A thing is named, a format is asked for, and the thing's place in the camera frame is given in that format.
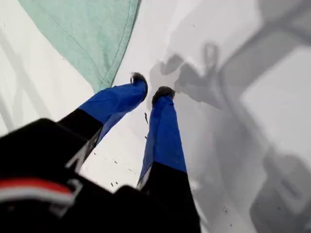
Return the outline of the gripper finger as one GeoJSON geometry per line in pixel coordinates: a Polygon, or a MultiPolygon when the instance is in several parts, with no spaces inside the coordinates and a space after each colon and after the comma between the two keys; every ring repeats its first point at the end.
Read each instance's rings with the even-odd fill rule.
{"type": "Polygon", "coordinates": [[[130,83],[99,91],[58,123],[86,139],[96,136],[99,144],[113,126],[145,100],[147,93],[145,77],[134,72],[130,83]]]}
{"type": "Polygon", "coordinates": [[[175,91],[161,86],[152,98],[149,132],[137,187],[191,194],[174,108],[175,91]]]}

